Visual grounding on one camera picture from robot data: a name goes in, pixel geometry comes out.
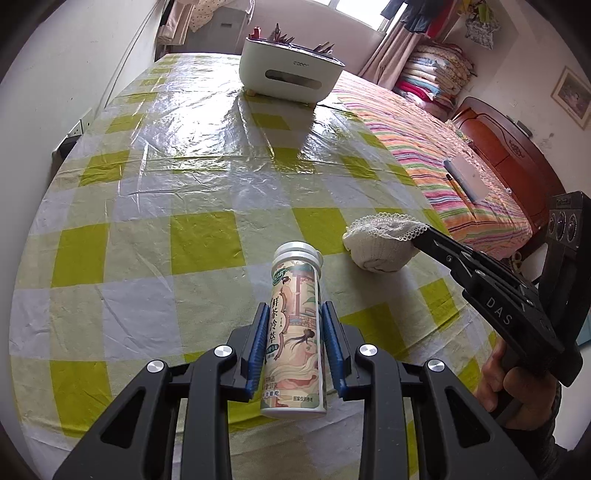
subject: blue gripper pad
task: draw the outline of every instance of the blue gripper pad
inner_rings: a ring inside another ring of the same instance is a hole
[[[265,304],[261,320],[258,323],[251,354],[248,357],[248,378],[246,379],[246,390],[252,398],[258,388],[261,379],[263,360],[265,359],[265,348],[267,347],[267,327],[269,325],[269,305]]]
[[[326,357],[329,360],[333,386],[339,397],[342,398],[347,392],[347,385],[345,384],[345,359],[336,334],[336,329],[341,328],[341,326],[339,319],[333,317],[331,314],[326,302],[322,305],[320,314],[322,316],[322,327],[324,330],[324,348],[326,349]]]

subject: colorful striped blanket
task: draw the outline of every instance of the colorful striped blanket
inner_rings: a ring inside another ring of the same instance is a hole
[[[510,257],[532,235],[523,211],[484,161],[442,122],[389,90],[343,72],[334,91],[392,152],[440,215],[451,236],[497,259]],[[443,160],[462,153],[491,193],[474,205]]]

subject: wooden headboard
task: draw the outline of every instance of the wooden headboard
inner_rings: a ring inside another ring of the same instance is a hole
[[[474,141],[476,152],[512,190],[534,236],[548,223],[548,205],[564,187],[542,152],[505,115],[487,103],[466,97],[453,118]]]

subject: stacked quilts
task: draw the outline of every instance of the stacked quilts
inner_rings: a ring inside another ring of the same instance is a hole
[[[457,45],[419,44],[409,56],[394,92],[445,121],[473,69],[474,65]]]

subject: picture frame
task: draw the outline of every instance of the picture frame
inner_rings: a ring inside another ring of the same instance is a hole
[[[585,130],[591,116],[591,86],[568,67],[564,67],[552,98]]]

